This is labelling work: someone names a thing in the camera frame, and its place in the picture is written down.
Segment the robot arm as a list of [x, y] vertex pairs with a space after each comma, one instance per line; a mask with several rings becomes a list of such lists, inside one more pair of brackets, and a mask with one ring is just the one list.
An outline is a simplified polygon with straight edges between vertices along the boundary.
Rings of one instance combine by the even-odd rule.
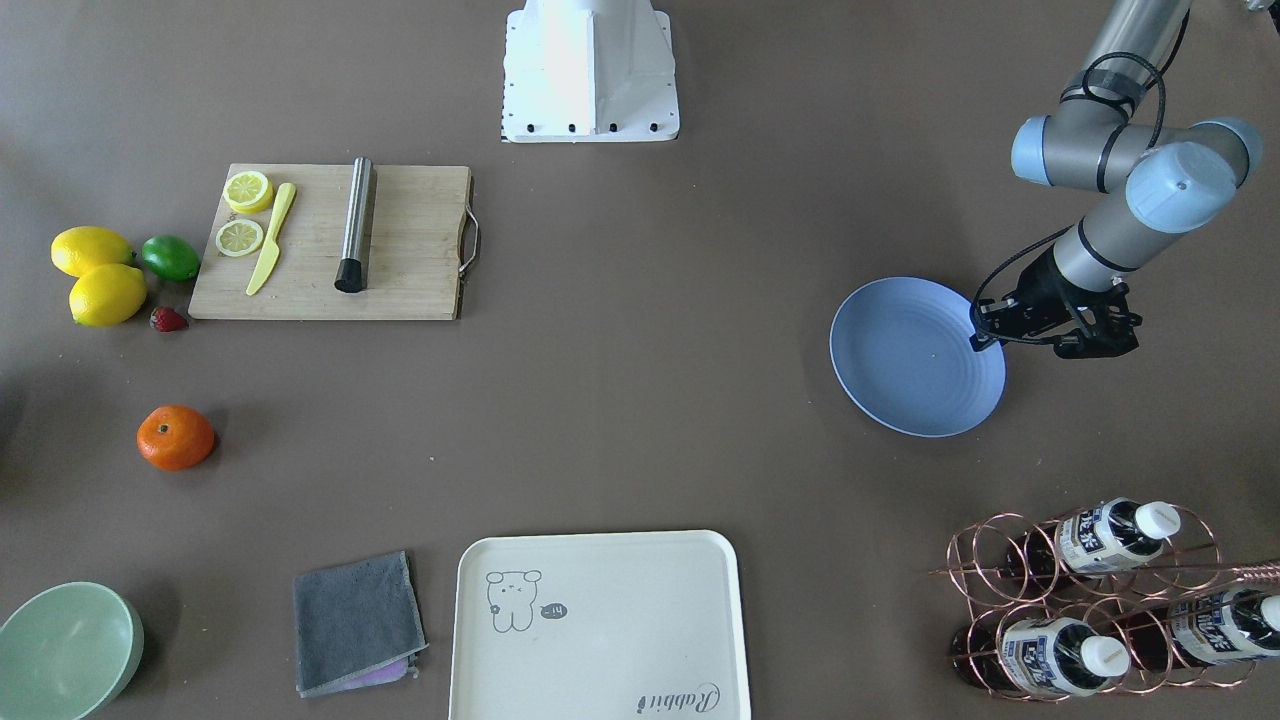
[[1116, 357], [1137, 348], [1140, 315], [1128, 278], [1211, 222], [1260, 168], [1263, 140], [1234, 117], [1187, 128], [1134, 115], [1181, 45], [1188, 1], [1117, 1], [1053, 115], [1018, 131], [1010, 164], [1044, 186], [1093, 190], [1103, 200], [1080, 220], [1036, 242], [1036, 259], [1001, 299], [975, 293], [973, 350], [1048, 345], [1062, 359]]

